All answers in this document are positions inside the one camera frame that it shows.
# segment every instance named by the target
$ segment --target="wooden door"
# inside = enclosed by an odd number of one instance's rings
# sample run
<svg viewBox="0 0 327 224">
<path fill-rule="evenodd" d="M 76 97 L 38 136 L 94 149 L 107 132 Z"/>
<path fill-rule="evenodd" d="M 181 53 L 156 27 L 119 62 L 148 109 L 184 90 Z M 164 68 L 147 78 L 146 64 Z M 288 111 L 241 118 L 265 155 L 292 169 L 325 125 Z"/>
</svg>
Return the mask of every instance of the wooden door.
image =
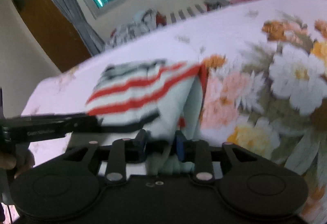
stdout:
<svg viewBox="0 0 327 224">
<path fill-rule="evenodd" d="M 91 57 L 74 26 L 51 0 L 13 2 L 34 38 L 61 72 Z"/>
</svg>

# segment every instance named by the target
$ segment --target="black device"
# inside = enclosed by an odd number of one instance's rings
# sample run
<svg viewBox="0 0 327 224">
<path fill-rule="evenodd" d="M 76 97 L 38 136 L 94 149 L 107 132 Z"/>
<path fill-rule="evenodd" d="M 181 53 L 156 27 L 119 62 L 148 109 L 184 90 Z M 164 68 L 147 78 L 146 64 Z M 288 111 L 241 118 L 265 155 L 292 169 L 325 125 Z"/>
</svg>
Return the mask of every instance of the black device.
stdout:
<svg viewBox="0 0 327 224">
<path fill-rule="evenodd" d="M 84 114 L 1 122 L 2 145 L 13 154 L 16 145 L 68 132 L 108 132 L 96 117 Z M 170 154 L 194 163 L 191 174 L 127 179 L 127 163 L 144 162 L 168 145 L 149 139 L 140 130 L 135 139 L 116 140 L 111 146 L 91 142 L 74 147 L 9 181 L 21 216 L 15 224 L 306 223 L 297 216 L 308 196 L 303 177 L 235 144 L 211 147 L 176 131 Z M 212 162 L 220 162 L 223 178 L 214 178 Z"/>
</svg>

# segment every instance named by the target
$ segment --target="floral bedsheet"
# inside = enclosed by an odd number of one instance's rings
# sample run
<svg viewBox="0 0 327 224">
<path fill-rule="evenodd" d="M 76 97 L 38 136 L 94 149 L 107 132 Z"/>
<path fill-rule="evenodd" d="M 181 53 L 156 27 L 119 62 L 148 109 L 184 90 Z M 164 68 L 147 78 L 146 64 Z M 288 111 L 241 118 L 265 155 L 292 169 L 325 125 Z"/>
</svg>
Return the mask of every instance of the floral bedsheet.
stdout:
<svg viewBox="0 0 327 224">
<path fill-rule="evenodd" d="M 201 137 L 229 141 L 303 175 L 302 216 L 327 222 L 327 0 L 259 0 L 159 29 L 42 81 L 23 115 L 85 110 L 109 64 L 166 58 L 205 62 Z M 36 164 L 69 138 L 31 144 Z"/>
</svg>

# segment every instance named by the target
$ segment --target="circular black disc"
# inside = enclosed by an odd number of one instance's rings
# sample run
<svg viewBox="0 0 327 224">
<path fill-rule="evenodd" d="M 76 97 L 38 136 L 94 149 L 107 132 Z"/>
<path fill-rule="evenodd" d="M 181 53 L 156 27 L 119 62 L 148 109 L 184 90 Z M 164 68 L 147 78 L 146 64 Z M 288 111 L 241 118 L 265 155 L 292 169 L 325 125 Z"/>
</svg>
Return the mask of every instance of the circular black disc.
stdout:
<svg viewBox="0 0 327 224">
<path fill-rule="evenodd" d="M 88 205 L 99 194 L 99 182 L 78 162 L 60 161 L 34 168 L 12 184 L 11 196 L 23 214 L 41 220 L 69 217 Z"/>
<path fill-rule="evenodd" d="M 224 201 L 236 211 L 261 219 L 298 214 L 308 196 L 305 180 L 277 165 L 240 163 L 217 181 Z"/>
</svg>

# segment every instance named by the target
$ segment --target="human hand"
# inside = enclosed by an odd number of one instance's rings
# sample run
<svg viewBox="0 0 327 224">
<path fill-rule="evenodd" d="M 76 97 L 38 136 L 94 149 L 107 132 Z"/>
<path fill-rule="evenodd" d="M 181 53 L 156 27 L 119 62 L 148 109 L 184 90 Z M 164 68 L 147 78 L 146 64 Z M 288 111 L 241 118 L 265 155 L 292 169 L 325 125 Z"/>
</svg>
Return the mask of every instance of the human hand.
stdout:
<svg viewBox="0 0 327 224">
<path fill-rule="evenodd" d="M 35 165 L 34 155 L 29 150 L 27 152 L 25 164 L 17 168 L 17 172 L 15 173 L 15 178 L 17 178 L 20 174 L 32 168 Z M 12 170 L 16 167 L 16 158 L 13 155 L 8 153 L 0 152 L 0 168 L 5 170 Z"/>
</svg>

